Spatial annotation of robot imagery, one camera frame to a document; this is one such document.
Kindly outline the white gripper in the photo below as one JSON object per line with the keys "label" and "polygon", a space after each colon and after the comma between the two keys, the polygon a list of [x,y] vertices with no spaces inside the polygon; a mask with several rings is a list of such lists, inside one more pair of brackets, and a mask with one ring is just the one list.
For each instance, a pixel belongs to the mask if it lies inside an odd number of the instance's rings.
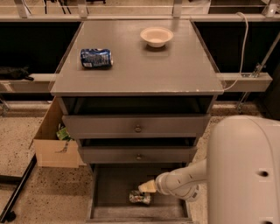
{"label": "white gripper", "polygon": [[163,195],[178,197],[178,188],[181,186],[181,177],[176,172],[164,172],[138,187],[140,193],[155,193],[158,191]]}

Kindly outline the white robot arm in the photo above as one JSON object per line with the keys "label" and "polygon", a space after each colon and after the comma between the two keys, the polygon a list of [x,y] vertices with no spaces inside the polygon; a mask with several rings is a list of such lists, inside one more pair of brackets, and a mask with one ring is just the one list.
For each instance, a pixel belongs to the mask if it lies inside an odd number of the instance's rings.
{"label": "white robot arm", "polygon": [[138,189],[190,200],[201,183],[207,184],[208,224],[280,224],[280,122],[229,116],[213,127],[205,159]]}

